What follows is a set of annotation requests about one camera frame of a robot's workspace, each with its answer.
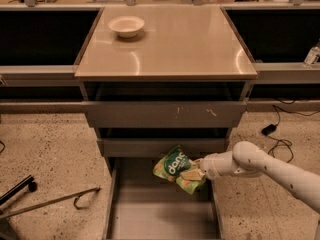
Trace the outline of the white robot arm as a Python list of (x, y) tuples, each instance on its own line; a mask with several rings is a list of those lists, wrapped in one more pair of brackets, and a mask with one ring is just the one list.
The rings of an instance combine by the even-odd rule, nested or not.
[(320, 174), (248, 141), (200, 159), (224, 240), (320, 240)]

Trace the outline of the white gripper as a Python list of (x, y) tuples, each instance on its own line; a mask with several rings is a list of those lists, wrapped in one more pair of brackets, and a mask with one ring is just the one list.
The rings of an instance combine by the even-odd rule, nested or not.
[(185, 170), (181, 173), (184, 180), (200, 181), (204, 176), (209, 180), (221, 176), (228, 176), (233, 172), (232, 152), (213, 153), (194, 160), (194, 163), (200, 166)]

